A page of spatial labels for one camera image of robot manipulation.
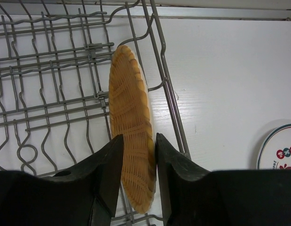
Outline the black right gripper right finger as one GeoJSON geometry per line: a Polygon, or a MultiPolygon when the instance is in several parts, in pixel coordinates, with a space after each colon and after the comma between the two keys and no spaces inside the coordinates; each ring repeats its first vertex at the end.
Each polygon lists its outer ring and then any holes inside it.
{"type": "Polygon", "coordinates": [[[291,169],[208,171],[156,136],[166,226],[291,226],[291,169]]]}

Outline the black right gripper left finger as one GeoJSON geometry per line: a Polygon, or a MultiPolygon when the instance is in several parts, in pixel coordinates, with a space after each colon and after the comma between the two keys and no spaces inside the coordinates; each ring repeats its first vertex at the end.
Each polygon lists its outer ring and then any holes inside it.
{"type": "Polygon", "coordinates": [[[124,138],[54,176],[0,171],[0,226],[108,226],[115,216],[124,138]]]}

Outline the woven-pattern orange plate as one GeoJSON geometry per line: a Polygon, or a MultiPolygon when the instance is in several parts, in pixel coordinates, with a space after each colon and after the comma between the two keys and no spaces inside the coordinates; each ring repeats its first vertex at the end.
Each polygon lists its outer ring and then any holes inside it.
{"type": "Polygon", "coordinates": [[[112,57],[109,117],[112,137],[124,138],[123,188],[132,208],[145,214],[156,191],[156,134],[145,76],[127,45],[118,46],[112,57]]]}

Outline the white plate red characters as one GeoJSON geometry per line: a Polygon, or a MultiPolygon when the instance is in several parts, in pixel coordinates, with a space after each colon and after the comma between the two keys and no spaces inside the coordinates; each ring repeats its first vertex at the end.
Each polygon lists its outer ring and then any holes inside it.
{"type": "Polygon", "coordinates": [[[253,168],[291,170],[291,119],[278,119],[264,125],[253,149],[253,168]]]}

